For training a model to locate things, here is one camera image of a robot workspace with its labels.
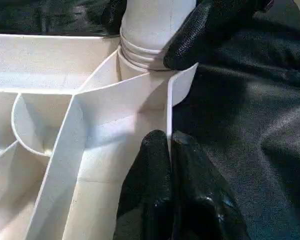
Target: white plastic part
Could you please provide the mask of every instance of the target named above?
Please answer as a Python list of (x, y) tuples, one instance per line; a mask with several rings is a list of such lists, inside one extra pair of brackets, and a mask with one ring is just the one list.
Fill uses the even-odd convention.
[(73, 93), (119, 41), (117, 37), (0, 34), (0, 91)]
[(127, 0), (121, 25), (124, 56), (134, 65), (165, 70), (169, 42), (197, 0)]
[(50, 156), (71, 95), (19, 94), (11, 114), (16, 139), (27, 150)]
[[(63, 51), (57, 56), (45, 45), (45, 54), (75, 72), (63, 46), (73, 52), (72, 40), (74, 47), (88, 42), (95, 51), (73, 53), (76, 64), (97, 63), (74, 85), (68, 78), (42, 82), (36, 71), (49, 79), (50, 70), (18, 50), (40, 53), (36, 43), (48, 41)], [(37, 66), (29, 82), (18, 74), (0, 80), (0, 240), (112, 239), (121, 185), (141, 141), (156, 129), (170, 138), (172, 107), (188, 94), (197, 65), (181, 72), (142, 69), (114, 47), (119, 37), (0, 35), (0, 42), (0, 62), (9, 62), (6, 71), (26, 72), (22, 61)], [(17, 51), (10, 46), (4, 51), (9, 42)]]
[(16, 141), (0, 155), (0, 240), (24, 239), (46, 165)]
[(16, 97), (16, 93), (0, 93), (0, 154), (16, 140), (10, 117)]

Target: curved divider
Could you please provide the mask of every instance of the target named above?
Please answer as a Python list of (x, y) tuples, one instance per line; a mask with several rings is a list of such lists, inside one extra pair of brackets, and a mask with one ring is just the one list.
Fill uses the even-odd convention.
[(23, 240), (48, 158), (15, 141), (0, 155), (0, 240)]
[(118, 49), (107, 57), (89, 76), (80, 87), (79, 92), (82, 93), (106, 87), (147, 72), (147, 70), (134, 66), (128, 62), (123, 56), (121, 47), (119, 46)]
[(11, 111), (16, 97), (16, 93), (0, 92), (0, 154), (16, 140), (11, 129)]
[(19, 94), (11, 125), (16, 139), (30, 152), (50, 156), (71, 95)]

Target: black rubber glove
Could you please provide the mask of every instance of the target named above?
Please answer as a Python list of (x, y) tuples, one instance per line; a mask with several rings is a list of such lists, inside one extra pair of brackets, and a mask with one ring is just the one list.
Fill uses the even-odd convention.
[(142, 141), (120, 194), (114, 240), (168, 240), (173, 227), (171, 164), (166, 134)]
[[(173, 70), (184, 70), (198, 62), (199, 57), (217, 48), (256, 11), (265, 11), (271, 0), (199, 0), (175, 35), (164, 64)], [(111, 0), (102, 15), (102, 23), (118, 33), (127, 0)]]
[(249, 240), (228, 183), (189, 135), (172, 137), (176, 218), (173, 240)]

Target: white plastic partition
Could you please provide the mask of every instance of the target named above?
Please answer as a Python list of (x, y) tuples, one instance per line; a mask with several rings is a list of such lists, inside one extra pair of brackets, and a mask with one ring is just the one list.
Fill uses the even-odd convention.
[[(44, 82), (57, 66), (30, 55), (45, 41), (68, 44), (45, 50), (63, 73), (78, 65), (86, 75)], [(89, 43), (94, 54), (70, 49), (72, 41), (83, 49)], [(0, 240), (112, 239), (121, 185), (141, 141), (156, 129), (171, 135), (172, 107), (197, 68), (148, 72), (127, 61), (118, 42), (0, 35)], [(5, 51), (7, 43), (16, 51)], [(2, 73), (27, 71), (22, 61), (32, 69), (29, 81), (18, 74), (3, 81)]]

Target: black fabric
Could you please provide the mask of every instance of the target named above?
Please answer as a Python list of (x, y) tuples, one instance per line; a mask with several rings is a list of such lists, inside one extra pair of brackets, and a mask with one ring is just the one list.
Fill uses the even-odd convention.
[(201, 62), (174, 129), (196, 137), (229, 183), (252, 240), (300, 240), (297, 6), (277, 1)]
[(173, 240), (250, 240), (228, 183), (189, 135), (172, 136)]
[(101, 24), (109, 0), (0, 1), (0, 33), (108, 36)]
[(168, 240), (173, 226), (173, 189), (166, 134), (155, 130), (121, 189), (114, 240)]

